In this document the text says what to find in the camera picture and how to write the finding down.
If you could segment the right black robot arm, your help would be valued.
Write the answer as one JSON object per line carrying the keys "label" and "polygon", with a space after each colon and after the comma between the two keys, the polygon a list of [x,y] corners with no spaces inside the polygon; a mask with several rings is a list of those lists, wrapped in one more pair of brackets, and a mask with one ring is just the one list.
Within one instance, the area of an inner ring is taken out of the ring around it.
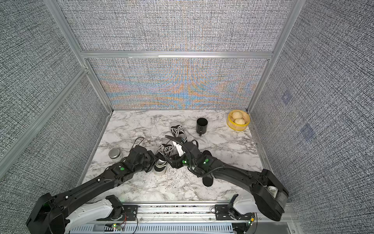
{"label": "right black robot arm", "polygon": [[201,152],[198,144],[183,142],[178,137],[167,136],[179,149],[180,157],[172,160],[165,157],[172,167],[183,166],[199,178],[215,178],[232,183],[252,194],[260,213],[272,221],[280,221],[285,210],[289,192],[268,169],[248,171],[213,157],[208,151]]}

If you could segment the black shoe insole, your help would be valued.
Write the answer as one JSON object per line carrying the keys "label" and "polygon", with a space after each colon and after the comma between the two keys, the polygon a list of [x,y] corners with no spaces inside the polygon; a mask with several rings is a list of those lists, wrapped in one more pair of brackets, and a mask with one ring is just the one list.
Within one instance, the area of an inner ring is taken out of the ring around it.
{"label": "black shoe insole", "polygon": [[[203,153],[206,155],[206,156],[212,156],[211,152],[208,151],[208,150],[205,150],[203,151]],[[202,179],[203,181],[203,184],[206,186],[206,187],[211,187],[213,185],[213,181],[214,181],[214,178],[212,177],[212,175],[208,175],[206,177],[204,177]]]}

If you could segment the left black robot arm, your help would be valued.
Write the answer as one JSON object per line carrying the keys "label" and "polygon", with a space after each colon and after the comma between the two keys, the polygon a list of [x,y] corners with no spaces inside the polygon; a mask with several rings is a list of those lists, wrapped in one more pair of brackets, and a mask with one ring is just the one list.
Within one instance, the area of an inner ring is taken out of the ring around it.
{"label": "left black robot arm", "polygon": [[68,216],[80,206],[132,179],[138,172],[149,172],[157,160],[152,151],[142,146],[135,146],[124,160],[107,167],[103,173],[90,181],[54,196],[50,193],[42,195],[26,221],[29,232],[31,234],[65,233],[65,228],[73,223]]}

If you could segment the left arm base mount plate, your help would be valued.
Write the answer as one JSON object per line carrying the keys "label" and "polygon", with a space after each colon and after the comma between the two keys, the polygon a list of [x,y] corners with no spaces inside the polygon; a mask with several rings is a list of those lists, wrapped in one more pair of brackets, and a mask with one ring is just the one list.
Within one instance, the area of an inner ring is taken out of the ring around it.
{"label": "left arm base mount plate", "polygon": [[135,221],[137,211],[138,205],[123,205],[122,207],[114,208],[108,217],[97,221]]}

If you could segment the black canvas sneaker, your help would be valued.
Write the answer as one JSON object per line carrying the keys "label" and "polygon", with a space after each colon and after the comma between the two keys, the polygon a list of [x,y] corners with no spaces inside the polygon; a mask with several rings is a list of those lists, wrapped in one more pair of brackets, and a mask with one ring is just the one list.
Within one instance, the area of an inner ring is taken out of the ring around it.
{"label": "black canvas sneaker", "polygon": [[161,144],[157,150],[156,155],[158,156],[158,161],[155,163],[153,167],[153,172],[158,175],[164,175],[167,168],[167,160],[171,160],[173,158],[174,146],[172,144]]}
{"label": "black canvas sneaker", "polygon": [[182,125],[175,123],[170,127],[170,131],[174,137],[179,137],[184,143],[187,142],[187,135]]}

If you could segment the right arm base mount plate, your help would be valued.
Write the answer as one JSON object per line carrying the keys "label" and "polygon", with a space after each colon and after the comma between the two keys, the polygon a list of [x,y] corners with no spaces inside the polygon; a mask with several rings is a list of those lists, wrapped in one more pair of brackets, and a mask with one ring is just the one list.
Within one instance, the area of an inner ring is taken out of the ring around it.
{"label": "right arm base mount plate", "polygon": [[254,220],[255,213],[241,214],[229,205],[216,204],[214,206],[216,220]]}

